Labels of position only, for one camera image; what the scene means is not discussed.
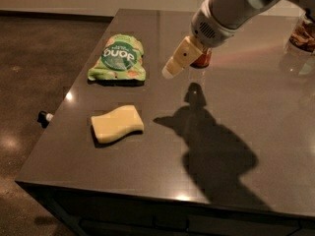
red object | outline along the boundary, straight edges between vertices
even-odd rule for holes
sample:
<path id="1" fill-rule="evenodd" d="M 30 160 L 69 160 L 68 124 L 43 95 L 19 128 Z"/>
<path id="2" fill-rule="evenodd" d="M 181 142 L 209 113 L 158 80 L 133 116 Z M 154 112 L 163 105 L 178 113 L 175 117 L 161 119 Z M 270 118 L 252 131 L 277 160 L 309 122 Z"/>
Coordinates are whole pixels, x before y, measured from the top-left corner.
<path id="1" fill-rule="evenodd" d="M 191 64 L 194 68 L 205 68 L 208 67 L 211 60 L 212 50 L 211 48 L 204 47 L 203 54 Z"/>

sponge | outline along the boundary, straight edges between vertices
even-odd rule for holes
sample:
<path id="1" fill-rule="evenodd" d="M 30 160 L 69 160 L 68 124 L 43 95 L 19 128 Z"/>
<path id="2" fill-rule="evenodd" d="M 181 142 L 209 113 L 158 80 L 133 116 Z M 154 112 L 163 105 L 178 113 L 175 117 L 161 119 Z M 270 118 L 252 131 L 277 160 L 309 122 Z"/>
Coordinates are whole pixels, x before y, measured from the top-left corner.
<path id="1" fill-rule="evenodd" d="M 100 144 L 112 143 L 134 131 L 144 131 L 144 123 L 134 105 L 118 107 L 111 112 L 92 116 L 95 136 Z"/>

gray tabletop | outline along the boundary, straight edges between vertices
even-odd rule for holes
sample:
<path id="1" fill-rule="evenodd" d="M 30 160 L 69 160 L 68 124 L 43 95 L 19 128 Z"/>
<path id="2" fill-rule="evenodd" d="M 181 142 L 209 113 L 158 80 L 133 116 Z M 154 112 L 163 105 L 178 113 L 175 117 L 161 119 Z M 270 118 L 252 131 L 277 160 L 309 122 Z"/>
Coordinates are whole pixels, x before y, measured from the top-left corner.
<path id="1" fill-rule="evenodd" d="M 279 66 L 296 19 L 256 17 L 214 50 L 209 68 L 166 80 L 160 71 L 189 33 L 191 17 L 120 10 L 17 181 L 315 215 L 315 82 Z M 142 87 L 87 82 L 87 70 L 117 33 L 144 45 Z M 145 132 L 96 143 L 91 116 L 126 104 L 136 106 Z"/>

green snack bag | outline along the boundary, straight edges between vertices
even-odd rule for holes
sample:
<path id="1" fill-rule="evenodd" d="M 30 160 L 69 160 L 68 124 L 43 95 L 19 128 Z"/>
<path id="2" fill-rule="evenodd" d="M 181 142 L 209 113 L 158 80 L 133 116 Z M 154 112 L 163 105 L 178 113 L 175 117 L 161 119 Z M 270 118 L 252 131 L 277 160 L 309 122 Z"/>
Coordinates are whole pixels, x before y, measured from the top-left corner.
<path id="1" fill-rule="evenodd" d="M 105 45 L 88 79 L 110 86 L 141 86 L 146 79 L 142 67 L 144 48 L 134 36 L 117 34 Z"/>

brown floor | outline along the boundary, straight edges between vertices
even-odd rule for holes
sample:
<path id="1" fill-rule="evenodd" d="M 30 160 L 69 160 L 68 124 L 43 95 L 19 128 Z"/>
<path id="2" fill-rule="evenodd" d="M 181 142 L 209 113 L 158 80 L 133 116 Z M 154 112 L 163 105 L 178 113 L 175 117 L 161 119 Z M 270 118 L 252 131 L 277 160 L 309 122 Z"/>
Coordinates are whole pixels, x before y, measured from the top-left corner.
<path id="1" fill-rule="evenodd" d="M 0 235 L 73 235 L 14 180 L 107 26 L 0 16 Z"/>

